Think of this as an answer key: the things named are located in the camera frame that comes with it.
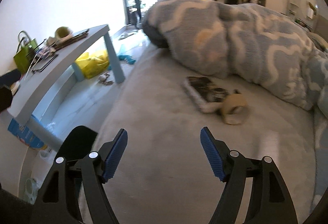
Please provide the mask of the white dressing table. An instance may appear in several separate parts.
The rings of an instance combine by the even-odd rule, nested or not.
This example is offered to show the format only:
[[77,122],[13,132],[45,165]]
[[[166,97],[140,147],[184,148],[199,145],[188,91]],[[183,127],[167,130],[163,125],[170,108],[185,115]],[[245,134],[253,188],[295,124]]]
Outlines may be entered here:
[[314,20],[304,18],[300,10],[300,0],[288,0],[287,16],[308,31],[312,31]]

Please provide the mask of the light blue low table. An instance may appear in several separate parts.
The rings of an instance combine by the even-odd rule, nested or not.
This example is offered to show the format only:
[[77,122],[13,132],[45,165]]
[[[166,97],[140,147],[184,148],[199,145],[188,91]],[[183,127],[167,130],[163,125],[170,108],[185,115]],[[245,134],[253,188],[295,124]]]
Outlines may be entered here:
[[18,92],[13,97],[9,109],[1,113],[1,121],[9,126],[12,119],[18,124],[26,126],[36,137],[41,139],[51,149],[58,151],[63,140],[52,134],[33,115],[34,110],[55,82],[73,64],[73,62],[99,38],[104,37],[109,55],[110,66],[115,77],[115,82],[124,82],[125,76],[116,55],[107,24],[90,28],[88,36],[58,51],[58,57],[54,59],[42,72],[29,75],[20,82]]

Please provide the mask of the wooden sticks bundle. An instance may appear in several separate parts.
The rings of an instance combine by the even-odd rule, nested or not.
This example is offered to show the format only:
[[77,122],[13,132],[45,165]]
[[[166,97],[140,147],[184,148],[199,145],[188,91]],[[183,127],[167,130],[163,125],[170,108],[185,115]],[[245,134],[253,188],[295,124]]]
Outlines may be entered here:
[[59,51],[75,42],[78,42],[78,41],[86,38],[88,36],[88,32],[89,32],[89,29],[82,31],[82,32],[78,33],[77,35],[74,35],[72,38],[69,38],[64,42],[55,43],[53,48],[55,51]]

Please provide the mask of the yellow plastic bag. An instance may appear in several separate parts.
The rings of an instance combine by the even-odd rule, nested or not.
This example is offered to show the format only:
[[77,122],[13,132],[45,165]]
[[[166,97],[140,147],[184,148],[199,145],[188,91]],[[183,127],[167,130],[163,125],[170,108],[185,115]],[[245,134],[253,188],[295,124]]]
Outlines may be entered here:
[[107,50],[98,50],[93,53],[85,52],[80,55],[75,63],[86,79],[91,79],[108,69],[109,57]]

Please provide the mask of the blue box on floor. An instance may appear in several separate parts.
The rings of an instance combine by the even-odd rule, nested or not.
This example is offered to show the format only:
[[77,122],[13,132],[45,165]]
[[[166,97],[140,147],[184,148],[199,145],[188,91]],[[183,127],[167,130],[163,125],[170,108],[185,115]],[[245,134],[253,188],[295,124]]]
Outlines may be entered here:
[[7,130],[24,145],[32,149],[47,149],[47,145],[41,139],[39,139],[27,126],[20,125],[15,119],[10,121]]

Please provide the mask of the blue wavy fleece blanket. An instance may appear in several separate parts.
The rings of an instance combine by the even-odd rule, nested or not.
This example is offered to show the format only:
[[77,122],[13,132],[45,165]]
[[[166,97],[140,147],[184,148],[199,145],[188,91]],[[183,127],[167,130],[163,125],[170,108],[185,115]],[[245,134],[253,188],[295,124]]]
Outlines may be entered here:
[[327,114],[327,54],[288,17],[258,4],[159,0],[142,29],[203,75],[234,74],[305,110]]

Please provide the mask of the round vanity mirror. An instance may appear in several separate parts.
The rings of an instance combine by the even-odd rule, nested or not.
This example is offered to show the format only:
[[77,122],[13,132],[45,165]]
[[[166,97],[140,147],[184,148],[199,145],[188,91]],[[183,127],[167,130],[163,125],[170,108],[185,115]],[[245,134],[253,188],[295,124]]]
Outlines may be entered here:
[[304,18],[314,20],[318,11],[316,0],[300,0],[300,10]]

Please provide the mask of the bed with grey cover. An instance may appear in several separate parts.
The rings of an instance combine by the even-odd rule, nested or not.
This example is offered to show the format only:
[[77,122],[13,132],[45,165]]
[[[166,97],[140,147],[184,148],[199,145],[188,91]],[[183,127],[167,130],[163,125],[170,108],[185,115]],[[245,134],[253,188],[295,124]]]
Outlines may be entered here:
[[249,115],[240,125],[228,125],[218,114],[200,112],[187,95],[182,84],[193,74],[167,49],[150,45],[99,129],[95,149],[120,129],[128,134],[116,173],[104,186],[119,223],[209,223],[225,187],[207,158],[215,140],[236,157],[271,157],[297,220],[306,220],[327,188],[317,172],[319,163],[327,163],[317,156],[327,148],[324,115],[232,76],[216,84],[240,91]]

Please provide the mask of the green slipper far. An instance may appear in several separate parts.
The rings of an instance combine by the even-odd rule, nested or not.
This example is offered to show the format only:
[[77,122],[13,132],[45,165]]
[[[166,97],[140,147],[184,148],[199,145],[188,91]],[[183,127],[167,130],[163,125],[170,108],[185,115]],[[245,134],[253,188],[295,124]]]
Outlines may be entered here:
[[69,27],[59,27],[55,31],[55,39],[60,42],[64,42],[73,37],[73,32]]

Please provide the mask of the green gift bag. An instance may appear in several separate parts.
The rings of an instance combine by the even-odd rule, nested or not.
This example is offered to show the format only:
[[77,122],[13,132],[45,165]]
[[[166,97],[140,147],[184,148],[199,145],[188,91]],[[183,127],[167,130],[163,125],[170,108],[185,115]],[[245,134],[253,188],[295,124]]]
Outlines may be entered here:
[[31,39],[26,31],[19,32],[18,47],[13,60],[21,74],[25,74],[28,71],[37,47],[36,39]]

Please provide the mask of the blue cat toy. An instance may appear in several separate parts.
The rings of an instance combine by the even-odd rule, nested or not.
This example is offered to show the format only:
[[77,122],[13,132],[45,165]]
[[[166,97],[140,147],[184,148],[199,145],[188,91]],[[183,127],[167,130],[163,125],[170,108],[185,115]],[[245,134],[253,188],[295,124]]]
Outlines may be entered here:
[[[133,56],[127,54],[119,54],[117,55],[117,58],[119,61],[125,61],[129,65],[134,65],[134,63],[136,62],[136,59]],[[108,59],[108,61],[109,64],[107,70],[112,70],[110,58]]]

